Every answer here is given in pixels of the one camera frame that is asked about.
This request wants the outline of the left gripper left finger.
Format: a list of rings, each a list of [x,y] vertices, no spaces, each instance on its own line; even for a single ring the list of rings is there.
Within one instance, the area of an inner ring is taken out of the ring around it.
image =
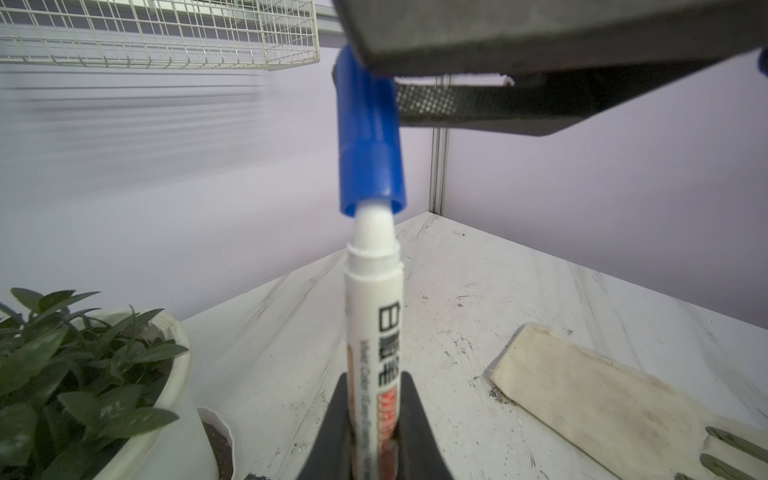
[[[348,412],[347,374],[336,384],[320,429],[297,480],[349,480],[351,478],[351,427]]]

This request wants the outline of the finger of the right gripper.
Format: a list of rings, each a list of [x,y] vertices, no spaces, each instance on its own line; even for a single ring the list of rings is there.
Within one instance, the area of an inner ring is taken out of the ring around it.
[[[337,1],[382,76],[538,73],[723,59],[767,43],[764,1]]]
[[[400,124],[547,136],[706,69],[715,60],[524,75],[521,86],[397,85]]]

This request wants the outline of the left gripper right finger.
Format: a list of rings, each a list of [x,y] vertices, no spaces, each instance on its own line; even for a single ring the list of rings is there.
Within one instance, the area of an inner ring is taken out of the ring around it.
[[[400,387],[397,478],[452,480],[409,372],[402,372]]]

